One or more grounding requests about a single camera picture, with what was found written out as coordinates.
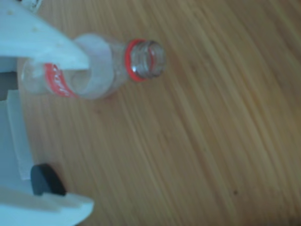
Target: wooden table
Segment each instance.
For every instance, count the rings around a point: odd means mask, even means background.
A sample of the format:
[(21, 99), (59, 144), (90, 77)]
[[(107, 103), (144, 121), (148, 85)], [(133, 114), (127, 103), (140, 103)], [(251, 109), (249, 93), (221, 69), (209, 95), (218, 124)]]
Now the wooden table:
[(45, 0), (40, 15), (167, 52), (161, 78), (103, 100), (20, 84), (36, 163), (95, 200), (83, 225), (301, 222), (299, 0)]

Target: bottle neck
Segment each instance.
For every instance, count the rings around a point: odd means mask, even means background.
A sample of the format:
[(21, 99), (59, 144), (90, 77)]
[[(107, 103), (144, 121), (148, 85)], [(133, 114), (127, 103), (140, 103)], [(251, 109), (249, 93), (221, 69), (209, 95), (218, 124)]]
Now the bottle neck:
[(155, 41), (133, 40), (126, 48), (126, 70), (134, 81), (158, 77), (166, 66), (163, 48)]

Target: clear plastic bottle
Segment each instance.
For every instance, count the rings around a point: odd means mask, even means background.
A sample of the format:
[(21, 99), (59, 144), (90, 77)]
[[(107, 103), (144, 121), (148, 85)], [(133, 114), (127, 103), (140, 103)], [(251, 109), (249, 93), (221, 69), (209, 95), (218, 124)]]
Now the clear plastic bottle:
[(105, 97), (132, 79), (140, 82), (158, 77), (166, 65), (163, 48), (155, 41), (133, 40), (128, 44), (96, 34), (74, 40), (88, 55), (88, 70), (60, 70), (59, 65), (28, 59), (22, 82), (33, 94), (96, 99)]

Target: red bottle ring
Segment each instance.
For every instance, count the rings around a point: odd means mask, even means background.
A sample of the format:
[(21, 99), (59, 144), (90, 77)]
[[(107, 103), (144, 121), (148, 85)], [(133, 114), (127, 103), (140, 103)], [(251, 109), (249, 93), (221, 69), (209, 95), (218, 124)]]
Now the red bottle ring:
[(139, 77), (132, 69), (132, 60), (131, 60), (131, 52), (133, 50), (133, 48), (135, 47), (135, 45), (137, 45), (138, 43), (145, 41), (144, 39), (135, 39), (132, 40), (126, 49), (126, 55), (125, 55), (125, 66), (126, 66), (126, 70), (127, 73), (129, 74), (129, 76), (131, 77), (132, 80), (140, 82), (140, 81), (144, 81), (146, 79)]

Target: black rubber piece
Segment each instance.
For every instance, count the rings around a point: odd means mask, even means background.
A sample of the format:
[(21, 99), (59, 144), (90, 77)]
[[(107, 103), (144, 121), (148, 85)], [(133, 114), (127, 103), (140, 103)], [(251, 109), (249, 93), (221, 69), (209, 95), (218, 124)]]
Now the black rubber piece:
[(48, 164), (33, 166), (31, 181), (34, 195), (43, 195), (43, 193), (66, 195), (66, 189), (60, 178)]

